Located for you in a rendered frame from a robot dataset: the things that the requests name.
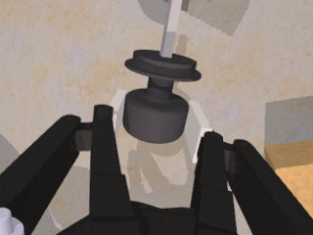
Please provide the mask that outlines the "tan cardboard box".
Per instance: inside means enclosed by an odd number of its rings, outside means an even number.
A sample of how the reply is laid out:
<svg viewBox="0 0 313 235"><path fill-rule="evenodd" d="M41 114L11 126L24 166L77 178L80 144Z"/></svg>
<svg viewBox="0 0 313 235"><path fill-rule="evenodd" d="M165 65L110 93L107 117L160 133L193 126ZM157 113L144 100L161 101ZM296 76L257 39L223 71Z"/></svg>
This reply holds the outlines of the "tan cardboard box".
<svg viewBox="0 0 313 235"><path fill-rule="evenodd" d="M273 168L313 218L313 139L264 146Z"/></svg>

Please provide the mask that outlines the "black door knob with grey metal spindle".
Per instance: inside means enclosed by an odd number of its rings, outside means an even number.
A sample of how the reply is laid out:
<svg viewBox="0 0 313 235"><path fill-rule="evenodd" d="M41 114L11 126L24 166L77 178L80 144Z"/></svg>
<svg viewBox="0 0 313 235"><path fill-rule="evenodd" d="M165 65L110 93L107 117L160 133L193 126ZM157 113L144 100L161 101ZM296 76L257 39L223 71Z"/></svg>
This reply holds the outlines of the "black door knob with grey metal spindle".
<svg viewBox="0 0 313 235"><path fill-rule="evenodd" d="M173 84L201 79L195 60L172 53L181 5L182 0L168 1L160 51L135 50L133 59L124 63L129 70L149 77L147 88L126 94L122 119L124 129L144 142L165 144L182 136L189 104L172 93Z"/></svg>

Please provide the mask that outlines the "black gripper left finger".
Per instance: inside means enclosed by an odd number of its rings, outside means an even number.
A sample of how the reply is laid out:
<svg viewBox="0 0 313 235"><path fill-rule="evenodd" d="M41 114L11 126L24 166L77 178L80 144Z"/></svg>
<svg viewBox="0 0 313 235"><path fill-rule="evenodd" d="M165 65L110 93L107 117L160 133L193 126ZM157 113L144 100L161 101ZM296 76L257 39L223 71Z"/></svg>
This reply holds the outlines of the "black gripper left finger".
<svg viewBox="0 0 313 235"><path fill-rule="evenodd" d="M91 151L91 235L140 235L116 146L126 92L95 105L91 122L60 117L0 174L0 235L31 235L79 151Z"/></svg>

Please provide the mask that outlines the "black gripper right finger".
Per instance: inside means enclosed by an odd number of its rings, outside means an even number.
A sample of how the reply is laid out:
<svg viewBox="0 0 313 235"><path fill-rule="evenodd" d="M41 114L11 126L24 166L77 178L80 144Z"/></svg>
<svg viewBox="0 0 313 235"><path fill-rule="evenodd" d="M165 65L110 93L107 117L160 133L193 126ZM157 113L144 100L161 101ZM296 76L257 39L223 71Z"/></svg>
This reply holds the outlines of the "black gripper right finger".
<svg viewBox="0 0 313 235"><path fill-rule="evenodd" d="M197 164L190 206L197 209L195 235L239 235L233 194L252 235L313 235L313 218L253 145L224 142L199 103L188 104L184 132Z"/></svg>

